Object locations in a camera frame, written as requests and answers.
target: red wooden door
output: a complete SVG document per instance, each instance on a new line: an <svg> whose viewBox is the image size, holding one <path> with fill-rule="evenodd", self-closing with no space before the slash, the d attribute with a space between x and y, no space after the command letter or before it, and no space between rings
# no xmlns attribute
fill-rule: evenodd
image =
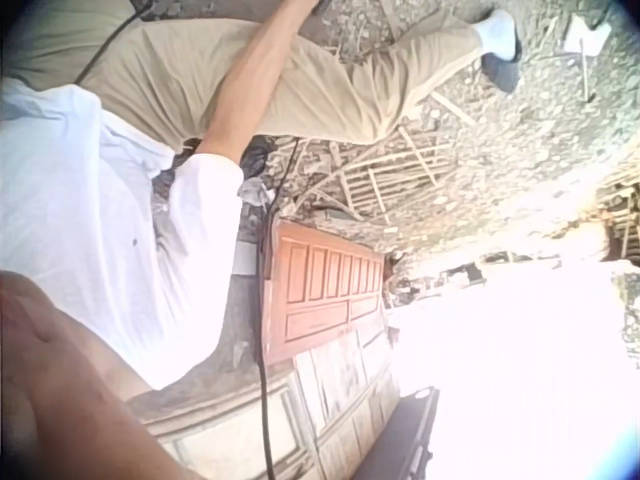
<svg viewBox="0 0 640 480"><path fill-rule="evenodd" d="M380 308L383 256L289 222L276 227L263 346L272 364L344 335Z"/></svg>

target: wire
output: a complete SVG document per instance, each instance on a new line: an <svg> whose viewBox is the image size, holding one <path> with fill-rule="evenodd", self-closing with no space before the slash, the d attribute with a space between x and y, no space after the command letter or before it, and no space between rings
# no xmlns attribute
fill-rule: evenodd
<svg viewBox="0 0 640 480"><path fill-rule="evenodd" d="M267 385L267 368L264 362L264 345L262 344L262 301L263 294L262 287L264 285L265 275L264 275L264 266L266 261L266 245L269 241L271 235L271 229L273 227L273 220L275 218L275 214L278 212L278 200L280 199L280 194L282 192L282 187L284 186L289 174L291 173L291 169L293 165L297 162L294 161L296 153L298 152L298 144L300 143L300 139L296 139L296 143L293 146L293 151L289 156L289 162L287 163L287 168L284 172L282 180L280 181L280 185L276 189L276 194L273 197L273 202L267 207L265 213L265 219L262 224L262 230L260 232L260 238L258 238L258 247L259 252L256 255L256 272L258 275L258 325L259 328L257 330L258 342L257 347L258 351L256 352L256 358L258 360L258 370L260 371L260 397L262 402L262 441L264 443L264 459L265 464L267 466L267 478L269 480L275 480L276 474L273 467L273 455L271 453L271 440L269 435L269 399L268 399L268 385Z"/></svg>
<svg viewBox="0 0 640 480"><path fill-rule="evenodd" d="M111 35L109 35L109 38L107 38L107 40L102 44L102 46L98 49L98 51L96 52L96 54L91 58L91 60L89 61L89 63L87 63L87 66L84 67L84 69L82 70L82 72L80 72L80 75L78 75L78 78L76 78L76 81L73 82L75 85L80 85L80 83L86 78L86 76L89 74L89 72L91 71L91 69L93 68L93 66L96 64L96 62L98 61L98 59L102 56L102 54L107 50L107 48L109 47L109 45L111 45L111 42L113 42L116 37L118 35L120 35L120 33L122 33L122 31L127 28L134 20L137 20L138 18L140 18L142 15L144 15L148 10L151 9L151 7L153 7L153 0L148 0L147 3L144 4L144 6L137 11L136 13L134 13L133 15L131 15L127 20L124 21L124 23L122 23L122 25L120 25L115 32L113 32Z"/></svg>

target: beige trousers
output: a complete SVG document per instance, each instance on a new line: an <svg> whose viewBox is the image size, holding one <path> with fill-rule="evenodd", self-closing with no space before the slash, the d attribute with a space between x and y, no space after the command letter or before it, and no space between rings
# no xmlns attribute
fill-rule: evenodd
<svg viewBox="0 0 640 480"><path fill-rule="evenodd" d="M128 0L49 0L10 36L6 73L37 90L73 83L133 13ZM226 19L134 22L82 86L106 110L181 151L205 132L218 88L255 28ZM298 38L258 133L373 143L481 47L474 29L444 13L362 65L343 65Z"/></svg>

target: man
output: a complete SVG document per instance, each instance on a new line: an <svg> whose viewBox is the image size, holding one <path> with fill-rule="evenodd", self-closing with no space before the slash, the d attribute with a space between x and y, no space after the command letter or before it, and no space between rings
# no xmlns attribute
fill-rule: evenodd
<svg viewBox="0 0 640 480"><path fill-rule="evenodd" d="M364 65L343 66L296 35L315 3L283 0L261 27L134 21L80 86L134 13L127 0L40 3L16 27L3 81L0 269L19 274L2 277L12 346L3 381L22 451L33 425L45 448L69 416L78 428L51 449L56 468L127 437L148 456L135 463L122 447L104 461L122 456L113 468L128 473L87 460L76 477L177 478L115 397L161 389L215 349L239 219L237 164L251 137L371 143L479 56L516 57L513 18L496 11L472 26L430 17ZM177 171L169 210L152 219L150 178L192 137L202 142ZM88 419L103 414L117 431Z"/></svg>

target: wooden board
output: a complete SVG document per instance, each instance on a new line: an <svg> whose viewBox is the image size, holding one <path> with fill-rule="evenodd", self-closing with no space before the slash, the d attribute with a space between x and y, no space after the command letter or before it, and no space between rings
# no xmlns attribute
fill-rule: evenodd
<svg viewBox="0 0 640 480"><path fill-rule="evenodd" d="M281 222L264 290L267 364L345 335L377 313L382 265L383 256L368 248Z"/></svg>

